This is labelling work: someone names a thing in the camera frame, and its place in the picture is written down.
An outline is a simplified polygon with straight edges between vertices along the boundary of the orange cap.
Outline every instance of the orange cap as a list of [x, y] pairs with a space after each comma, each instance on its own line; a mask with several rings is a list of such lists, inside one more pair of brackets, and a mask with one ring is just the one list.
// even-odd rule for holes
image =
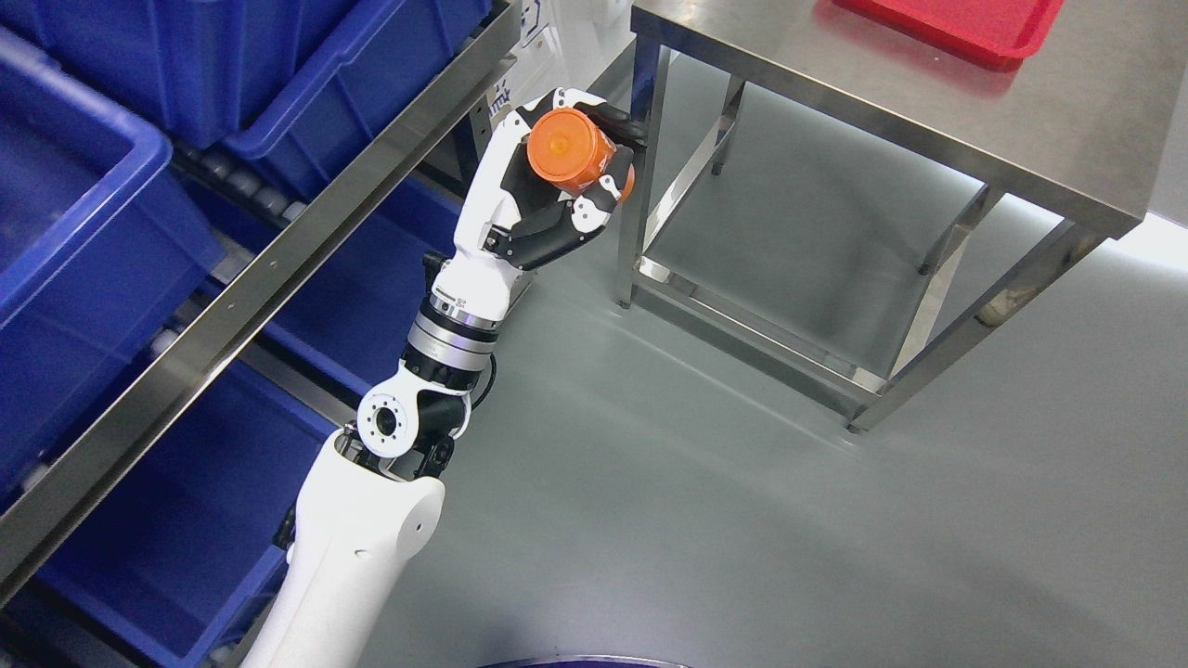
[[602, 176], [614, 151], [614, 144], [594, 121], [568, 107], [541, 116], [527, 137], [527, 162], [532, 170], [574, 196]]

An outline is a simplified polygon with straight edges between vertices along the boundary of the stainless steel table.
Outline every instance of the stainless steel table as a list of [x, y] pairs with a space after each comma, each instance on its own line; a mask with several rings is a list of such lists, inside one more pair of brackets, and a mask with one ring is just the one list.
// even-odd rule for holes
[[[984, 70], [830, 0], [637, 0], [631, 25], [633, 113], [652, 137], [672, 51], [731, 78], [718, 122], [655, 206], [655, 147], [643, 157], [620, 238], [620, 305], [643, 289], [804, 373], [858, 407], [847, 416], [855, 431], [902, 405], [1104, 240], [1142, 221], [1188, 62], [1183, 0], [1066, 2], [1043, 49], [1015, 73]], [[721, 171], [747, 83], [985, 184], [921, 257], [929, 281], [886, 377], [647, 256], [697, 181]], [[1007, 193], [1064, 220], [930, 339], [966, 238]]]

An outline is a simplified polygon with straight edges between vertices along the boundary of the blue crate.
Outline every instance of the blue crate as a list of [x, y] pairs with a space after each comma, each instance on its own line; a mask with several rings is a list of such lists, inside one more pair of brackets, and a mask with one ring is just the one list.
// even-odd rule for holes
[[333, 429], [233, 364], [38, 579], [152, 661], [197, 666], [278, 591], [272, 536]]
[[223, 254], [170, 155], [0, 29], [0, 497]]
[[361, 0], [260, 118], [223, 144], [314, 198], [454, 57], [491, 0]]
[[206, 147], [246, 127], [354, 0], [0, 0], [0, 23]]
[[[217, 196], [191, 189], [211, 223], [253, 252], [276, 234]], [[461, 203], [405, 179], [302, 286], [265, 333], [356, 393], [396, 372], [425, 296], [421, 257], [454, 251]]]

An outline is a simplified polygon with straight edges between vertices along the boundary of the epoxy floor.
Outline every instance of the epoxy floor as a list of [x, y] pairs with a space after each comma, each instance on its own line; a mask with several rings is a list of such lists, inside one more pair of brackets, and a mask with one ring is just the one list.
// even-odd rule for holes
[[[716, 99], [715, 75], [684, 67], [674, 90], [702, 82]], [[744, 122], [771, 118], [756, 115], [762, 97]], [[682, 108], [691, 118], [690, 101], [670, 120]], [[771, 252], [786, 264], [752, 263], [800, 283], [750, 298], [874, 364], [886, 353], [872, 333], [906, 291], [899, 265], [933, 237], [911, 221], [955, 213], [975, 184], [815, 132], [796, 136], [797, 156], [820, 174], [786, 149], [769, 171], [827, 196], [782, 222], [790, 237]], [[704, 195], [714, 210], [688, 208], [665, 239], [687, 258], [744, 240], [716, 248], [739, 269], [722, 289], [740, 296], [754, 244], [775, 239], [729, 209], [751, 198], [726, 188], [742, 166]], [[847, 175], [876, 171], [887, 179], [851, 201]], [[1053, 223], [1005, 202], [952, 302]], [[835, 229], [810, 244], [805, 225]], [[495, 391], [443, 478], [442, 523], [360, 666], [582, 653], [694, 668], [1188, 664], [1188, 231], [1150, 219], [1106, 244], [865, 436], [619, 309], [617, 242], [611, 229], [546, 267], [506, 326]]]

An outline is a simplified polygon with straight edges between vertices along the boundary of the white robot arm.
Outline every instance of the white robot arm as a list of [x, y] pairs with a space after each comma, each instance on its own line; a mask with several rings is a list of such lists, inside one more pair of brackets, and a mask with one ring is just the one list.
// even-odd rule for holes
[[[614, 146], [596, 181], [565, 193], [538, 176], [527, 139], [550, 111], [586, 114]], [[640, 127], [605, 100], [556, 89], [494, 128], [462, 206], [451, 259], [436, 276], [397, 373], [364, 396], [356, 422], [322, 446], [296, 506], [284, 586], [244, 666], [353, 666], [404, 565], [429, 541], [444, 499], [438, 480], [467, 428], [513, 286], [526, 271], [588, 242], [630, 190]], [[380, 460], [422, 455], [415, 479]]]

